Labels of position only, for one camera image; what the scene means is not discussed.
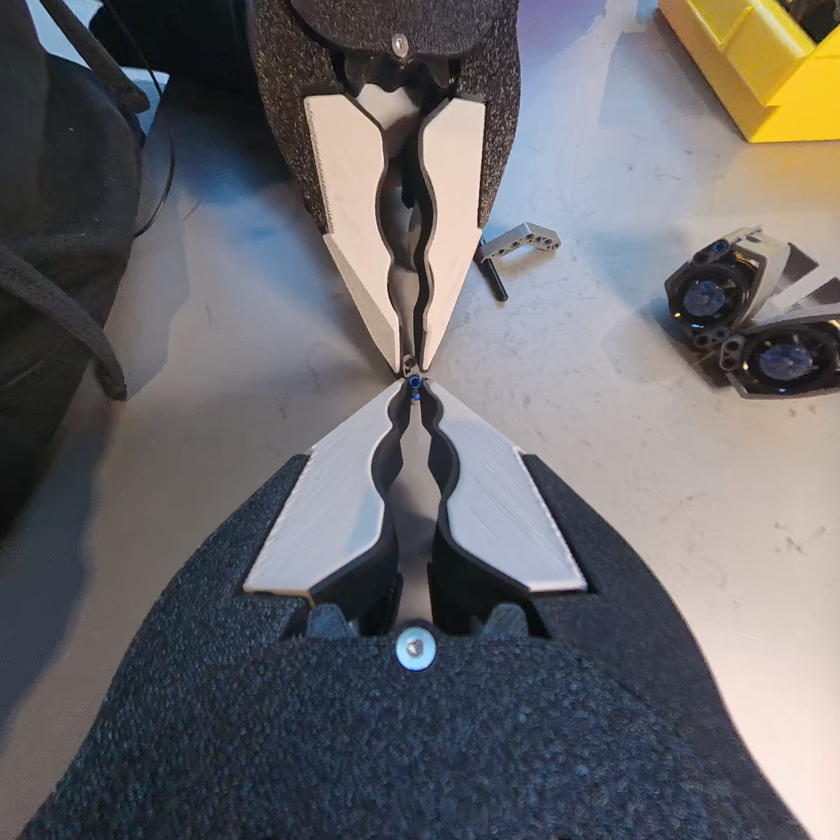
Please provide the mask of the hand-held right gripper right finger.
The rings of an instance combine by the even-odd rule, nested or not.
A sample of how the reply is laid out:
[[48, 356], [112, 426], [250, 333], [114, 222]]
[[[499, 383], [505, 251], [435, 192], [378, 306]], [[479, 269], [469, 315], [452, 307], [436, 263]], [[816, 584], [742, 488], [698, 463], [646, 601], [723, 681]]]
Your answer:
[[440, 492], [427, 566], [434, 623], [468, 635], [512, 604], [526, 631], [547, 635], [536, 601], [586, 593], [587, 580], [525, 453], [434, 381], [421, 386], [421, 413]]

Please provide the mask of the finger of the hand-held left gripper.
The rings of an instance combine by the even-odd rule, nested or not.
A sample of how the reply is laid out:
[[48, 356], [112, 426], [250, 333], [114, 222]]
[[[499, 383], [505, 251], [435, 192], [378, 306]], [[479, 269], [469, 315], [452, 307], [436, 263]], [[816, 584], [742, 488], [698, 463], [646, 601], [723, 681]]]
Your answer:
[[464, 285], [480, 239], [478, 222], [485, 105], [453, 98], [418, 134], [418, 163], [430, 209], [421, 212], [421, 274], [427, 301], [421, 315], [419, 366], [428, 371]]
[[380, 219], [388, 164], [382, 127], [343, 94], [303, 104], [326, 217], [322, 237], [376, 347], [401, 373], [401, 322], [388, 283], [394, 257]]

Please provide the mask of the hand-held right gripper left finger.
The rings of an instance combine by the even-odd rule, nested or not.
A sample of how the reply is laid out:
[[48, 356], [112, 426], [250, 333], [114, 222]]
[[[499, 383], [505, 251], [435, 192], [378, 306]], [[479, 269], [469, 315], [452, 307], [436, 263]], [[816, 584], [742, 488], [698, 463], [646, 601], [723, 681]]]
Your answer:
[[393, 628], [403, 578], [387, 498], [409, 423], [410, 383], [398, 381], [310, 447], [244, 593], [336, 605], [365, 636]]

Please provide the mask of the grey angled brick beam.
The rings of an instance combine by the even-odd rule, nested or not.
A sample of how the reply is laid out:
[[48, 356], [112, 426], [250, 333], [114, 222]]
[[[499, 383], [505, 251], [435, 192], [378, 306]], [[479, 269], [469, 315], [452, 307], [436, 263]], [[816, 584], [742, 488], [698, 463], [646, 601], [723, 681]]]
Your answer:
[[475, 262], [482, 264], [489, 259], [507, 256], [522, 247], [554, 252], [560, 246], [559, 236], [551, 228], [522, 223], [489, 241], [482, 237], [476, 250]]

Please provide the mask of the grey toy brick wing assembly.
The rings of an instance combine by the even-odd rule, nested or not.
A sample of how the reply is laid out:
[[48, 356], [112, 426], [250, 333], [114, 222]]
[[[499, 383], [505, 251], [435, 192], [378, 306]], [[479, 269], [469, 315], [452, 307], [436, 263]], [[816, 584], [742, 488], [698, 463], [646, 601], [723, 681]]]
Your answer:
[[761, 226], [741, 227], [697, 251], [666, 280], [668, 310], [691, 349], [714, 351], [795, 309], [826, 282], [818, 268]]

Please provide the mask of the grey desk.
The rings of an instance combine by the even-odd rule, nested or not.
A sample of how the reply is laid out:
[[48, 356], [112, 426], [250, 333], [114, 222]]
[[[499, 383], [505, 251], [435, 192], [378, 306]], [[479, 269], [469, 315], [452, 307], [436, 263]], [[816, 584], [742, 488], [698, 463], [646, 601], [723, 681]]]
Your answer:
[[[432, 376], [538, 455], [646, 560], [753, 755], [838, 838], [838, 395], [717, 390], [665, 331], [663, 284], [760, 224], [838, 274], [838, 143], [744, 143], [656, 2], [523, 2], [516, 142], [489, 222], [555, 255], [471, 268]], [[131, 397], [85, 376], [2, 542], [2, 838], [64, 773], [154, 600], [289, 457], [391, 376], [271, 132], [172, 80], [108, 336]]]

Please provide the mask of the person's black printed clothing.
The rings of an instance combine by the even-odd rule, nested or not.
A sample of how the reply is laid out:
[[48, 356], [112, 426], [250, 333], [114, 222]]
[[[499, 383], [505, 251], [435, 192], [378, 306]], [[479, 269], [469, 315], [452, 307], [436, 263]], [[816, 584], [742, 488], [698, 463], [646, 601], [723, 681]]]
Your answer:
[[41, 6], [83, 63], [1, 2], [1, 529], [46, 468], [81, 378], [128, 399], [104, 327], [134, 240], [150, 102], [66, 2]]

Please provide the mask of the yellow storage bin with ledge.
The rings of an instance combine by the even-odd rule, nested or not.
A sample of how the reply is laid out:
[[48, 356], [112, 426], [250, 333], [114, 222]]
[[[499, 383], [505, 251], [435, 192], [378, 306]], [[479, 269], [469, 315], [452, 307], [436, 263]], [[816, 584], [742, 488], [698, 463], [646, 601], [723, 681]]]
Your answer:
[[661, 1], [658, 9], [746, 141], [838, 140], [838, 27], [817, 45], [783, 2]]

